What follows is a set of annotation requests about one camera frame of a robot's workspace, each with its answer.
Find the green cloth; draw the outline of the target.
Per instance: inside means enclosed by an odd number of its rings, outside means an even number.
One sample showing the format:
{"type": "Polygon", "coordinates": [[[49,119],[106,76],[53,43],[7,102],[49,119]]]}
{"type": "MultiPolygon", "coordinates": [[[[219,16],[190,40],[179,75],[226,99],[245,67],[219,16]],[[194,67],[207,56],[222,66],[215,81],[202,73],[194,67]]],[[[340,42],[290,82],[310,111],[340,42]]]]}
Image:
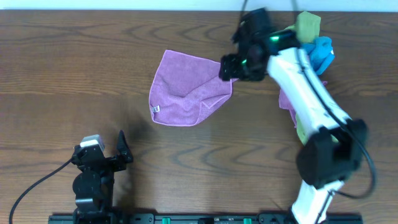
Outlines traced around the green cloth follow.
{"type": "Polygon", "coordinates": [[[297,16],[295,24],[286,27],[286,29],[294,30],[301,43],[312,43],[319,37],[320,23],[320,16],[303,11],[297,16]]]}
{"type": "Polygon", "coordinates": [[[300,139],[301,143],[303,145],[305,145],[308,141],[308,135],[305,133],[305,130],[303,128],[303,125],[301,123],[301,120],[300,120],[298,114],[295,115],[295,120],[296,120],[295,127],[296,127],[297,136],[300,139]]]}

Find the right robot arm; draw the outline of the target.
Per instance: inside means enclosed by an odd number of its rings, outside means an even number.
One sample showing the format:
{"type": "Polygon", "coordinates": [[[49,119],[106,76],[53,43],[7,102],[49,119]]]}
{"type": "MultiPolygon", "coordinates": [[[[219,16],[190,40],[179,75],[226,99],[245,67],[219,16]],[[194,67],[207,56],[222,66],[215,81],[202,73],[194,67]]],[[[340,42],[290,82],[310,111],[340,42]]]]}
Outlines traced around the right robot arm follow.
{"type": "Polygon", "coordinates": [[[296,158],[302,184],[290,221],[323,223],[333,196],[361,166],[367,127],[335,103],[294,31],[238,29],[232,41],[238,52],[222,57],[220,78],[261,81],[269,75],[299,115],[307,136],[296,158]]]}

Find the upper green cloth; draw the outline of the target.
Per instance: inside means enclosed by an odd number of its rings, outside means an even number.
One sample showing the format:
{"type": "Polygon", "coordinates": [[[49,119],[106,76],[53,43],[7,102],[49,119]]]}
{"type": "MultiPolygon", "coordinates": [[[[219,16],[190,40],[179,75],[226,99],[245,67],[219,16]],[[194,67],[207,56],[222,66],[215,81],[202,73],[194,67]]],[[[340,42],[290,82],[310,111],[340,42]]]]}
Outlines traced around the upper green cloth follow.
{"type": "Polygon", "coordinates": [[[320,23],[320,16],[303,11],[297,16],[295,24],[286,27],[286,29],[294,30],[301,43],[312,43],[319,37],[320,23]]]}

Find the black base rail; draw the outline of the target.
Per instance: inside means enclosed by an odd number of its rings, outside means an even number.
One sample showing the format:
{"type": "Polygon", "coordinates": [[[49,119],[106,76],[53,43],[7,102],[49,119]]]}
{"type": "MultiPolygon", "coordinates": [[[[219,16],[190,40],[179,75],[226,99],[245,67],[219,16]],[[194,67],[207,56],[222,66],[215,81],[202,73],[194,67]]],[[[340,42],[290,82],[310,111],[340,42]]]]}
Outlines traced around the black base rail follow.
{"type": "MultiPolygon", "coordinates": [[[[288,224],[295,223],[292,217],[282,213],[260,213],[259,215],[154,215],[137,213],[118,221],[86,221],[73,215],[51,215],[48,224],[72,223],[120,223],[120,224],[288,224]]],[[[328,215],[321,223],[329,224],[362,224],[361,215],[328,215]]]]}

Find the dark purple cloth in pile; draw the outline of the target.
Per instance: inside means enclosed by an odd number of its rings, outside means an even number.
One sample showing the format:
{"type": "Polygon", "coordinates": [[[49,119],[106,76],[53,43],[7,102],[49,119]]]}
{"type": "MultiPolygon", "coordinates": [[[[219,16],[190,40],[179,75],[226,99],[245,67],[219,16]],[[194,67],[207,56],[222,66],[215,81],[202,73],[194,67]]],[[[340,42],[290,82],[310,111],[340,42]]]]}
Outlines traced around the dark purple cloth in pile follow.
{"type": "Polygon", "coordinates": [[[296,111],[294,110],[293,106],[291,105],[289,99],[287,98],[286,94],[282,89],[279,92],[279,108],[283,110],[288,110],[290,113],[290,117],[294,123],[294,128],[297,127],[297,119],[296,119],[296,111]]]}

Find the blue cloth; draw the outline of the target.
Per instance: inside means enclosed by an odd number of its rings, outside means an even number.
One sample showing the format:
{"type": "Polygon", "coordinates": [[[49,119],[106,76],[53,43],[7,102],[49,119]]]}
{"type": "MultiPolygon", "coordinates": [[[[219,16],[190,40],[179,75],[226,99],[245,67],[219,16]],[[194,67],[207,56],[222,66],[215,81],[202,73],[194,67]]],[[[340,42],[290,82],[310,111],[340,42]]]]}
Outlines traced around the blue cloth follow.
{"type": "Polygon", "coordinates": [[[311,66],[317,75],[321,75],[335,59],[332,40],[329,37],[317,37],[312,43],[302,44],[311,66]]]}

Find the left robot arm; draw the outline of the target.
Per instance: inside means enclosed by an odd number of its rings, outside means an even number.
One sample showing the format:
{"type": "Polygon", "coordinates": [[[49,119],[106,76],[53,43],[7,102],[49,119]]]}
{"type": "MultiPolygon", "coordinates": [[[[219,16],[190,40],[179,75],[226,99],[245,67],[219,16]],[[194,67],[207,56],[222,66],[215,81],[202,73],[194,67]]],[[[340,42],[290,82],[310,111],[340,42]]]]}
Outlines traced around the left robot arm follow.
{"type": "Polygon", "coordinates": [[[118,134],[118,153],[104,156],[100,135],[87,136],[74,147],[72,164],[81,173],[73,181],[76,211],[73,223],[124,223],[128,216],[113,207],[114,174],[133,162],[123,131],[118,134]]]}

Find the lower green cloth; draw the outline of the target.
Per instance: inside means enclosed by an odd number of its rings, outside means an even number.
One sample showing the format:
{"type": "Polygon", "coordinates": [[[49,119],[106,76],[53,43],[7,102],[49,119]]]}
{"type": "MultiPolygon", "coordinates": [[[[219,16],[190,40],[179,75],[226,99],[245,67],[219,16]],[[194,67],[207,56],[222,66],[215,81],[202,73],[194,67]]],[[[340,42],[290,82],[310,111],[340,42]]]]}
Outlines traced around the lower green cloth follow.
{"type": "Polygon", "coordinates": [[[296,127],[297,136],[300,139],[301,143],[303,145],[305,145],[308,141],[308,135],[305,133],[305,130],[303,128],[303,125],[301,123],[301,120],[300,120],[298,114],[295,115],[295,120],[296,120],[295,127],[296,127]]]}

